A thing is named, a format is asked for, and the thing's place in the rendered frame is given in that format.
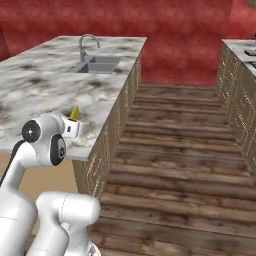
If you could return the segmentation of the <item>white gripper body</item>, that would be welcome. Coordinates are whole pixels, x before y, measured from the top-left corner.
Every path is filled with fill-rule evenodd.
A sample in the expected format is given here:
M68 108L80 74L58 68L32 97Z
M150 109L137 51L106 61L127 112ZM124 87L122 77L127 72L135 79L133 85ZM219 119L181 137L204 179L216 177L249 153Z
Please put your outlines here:
M88 132L89 124L86 122L79 123L78 136L83 136Z

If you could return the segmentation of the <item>yellow green wedge-shaped item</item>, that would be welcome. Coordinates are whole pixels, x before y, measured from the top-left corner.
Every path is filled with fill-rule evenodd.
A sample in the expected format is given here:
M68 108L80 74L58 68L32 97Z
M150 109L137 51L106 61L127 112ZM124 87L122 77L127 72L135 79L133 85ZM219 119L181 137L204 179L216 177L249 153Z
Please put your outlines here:
M70 119L77 120L78 118L79 118L79 107L75 105L70 114Z

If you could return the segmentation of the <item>brown island cupboard run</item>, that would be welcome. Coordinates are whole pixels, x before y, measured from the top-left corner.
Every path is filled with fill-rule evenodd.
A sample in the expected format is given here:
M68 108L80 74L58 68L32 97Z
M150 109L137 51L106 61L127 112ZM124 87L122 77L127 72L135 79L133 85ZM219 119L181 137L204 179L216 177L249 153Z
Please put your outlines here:
M72 161L79 193L96 198L103 194L116 148L140 83L140 76L141 56L138 56L88 159Z

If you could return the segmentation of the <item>grey sink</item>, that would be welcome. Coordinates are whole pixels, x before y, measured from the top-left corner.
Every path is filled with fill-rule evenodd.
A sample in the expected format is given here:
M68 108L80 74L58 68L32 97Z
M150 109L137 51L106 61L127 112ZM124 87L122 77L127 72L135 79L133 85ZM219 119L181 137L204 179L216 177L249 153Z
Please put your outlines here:
M85 57L84 62L77 63L70 69L72 73L89 74L111 74L121 61L120 57L115 56L93 56Z

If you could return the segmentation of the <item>grey curved tap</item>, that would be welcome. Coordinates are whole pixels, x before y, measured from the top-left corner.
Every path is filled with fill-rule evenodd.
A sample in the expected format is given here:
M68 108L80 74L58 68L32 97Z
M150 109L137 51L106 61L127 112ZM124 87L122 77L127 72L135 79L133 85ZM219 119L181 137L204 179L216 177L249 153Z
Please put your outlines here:
M80 60L81 62L85 62L85 56L87 55L85 49L83 48L83 40L86 38L86 37L90 37L92 38L93 40L96 41L96 44L97 44L97 47L100 48L100 41L98 38L96 38L94 35L92 34L84 34L82 35L80 38L79 38L79 51L80 51Z

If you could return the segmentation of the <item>brown wall-side cupboard run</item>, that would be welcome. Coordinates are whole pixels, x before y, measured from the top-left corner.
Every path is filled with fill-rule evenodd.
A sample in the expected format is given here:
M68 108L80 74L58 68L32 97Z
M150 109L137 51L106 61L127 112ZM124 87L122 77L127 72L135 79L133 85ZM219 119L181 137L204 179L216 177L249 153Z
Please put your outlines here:
M252 40L223 39L216 90L256 185L256 56Z

